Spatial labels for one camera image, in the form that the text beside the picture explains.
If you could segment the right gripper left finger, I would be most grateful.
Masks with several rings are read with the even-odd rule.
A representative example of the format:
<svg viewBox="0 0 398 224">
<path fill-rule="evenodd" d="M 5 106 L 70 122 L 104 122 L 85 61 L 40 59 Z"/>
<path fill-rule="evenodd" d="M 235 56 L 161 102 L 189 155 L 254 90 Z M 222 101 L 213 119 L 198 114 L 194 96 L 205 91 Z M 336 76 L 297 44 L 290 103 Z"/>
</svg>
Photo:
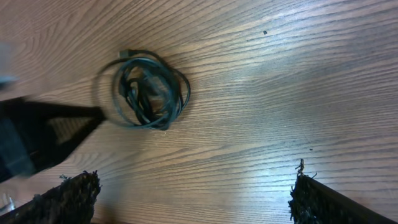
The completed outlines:
<svg viewBox="0 0 398 224">
<path fill-rule="evenodd" d="M 100 192 L 96 171 L 64 177 L 59 186 L 1 215 L 1 224 L 90 224 Z"/>
</svg>

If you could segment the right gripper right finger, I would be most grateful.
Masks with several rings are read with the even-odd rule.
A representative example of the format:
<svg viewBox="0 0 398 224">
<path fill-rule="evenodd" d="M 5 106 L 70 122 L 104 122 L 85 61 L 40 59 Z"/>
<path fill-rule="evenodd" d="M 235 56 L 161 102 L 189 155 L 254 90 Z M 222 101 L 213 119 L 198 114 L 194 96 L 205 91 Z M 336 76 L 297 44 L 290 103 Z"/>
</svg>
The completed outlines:
<svg viewBox="0 0 398 224">
<path fill-rule="evenodd" d="M 288 201 L 295 224 L 397 224 L 303 173 L 304 160 Z"/>
</svg>

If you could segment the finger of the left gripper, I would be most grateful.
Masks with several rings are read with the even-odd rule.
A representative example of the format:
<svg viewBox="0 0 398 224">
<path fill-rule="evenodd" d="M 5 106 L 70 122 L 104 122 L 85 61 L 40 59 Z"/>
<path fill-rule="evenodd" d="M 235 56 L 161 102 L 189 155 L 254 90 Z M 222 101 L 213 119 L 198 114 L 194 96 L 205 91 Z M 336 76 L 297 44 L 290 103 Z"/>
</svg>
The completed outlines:
<svg viewBox="0 0 398 224">
<path fill-rule="evenodd" d="M 105 120 L 97 106 L 2 101 L 1 182 L 58 165 Z"/>
</svg>

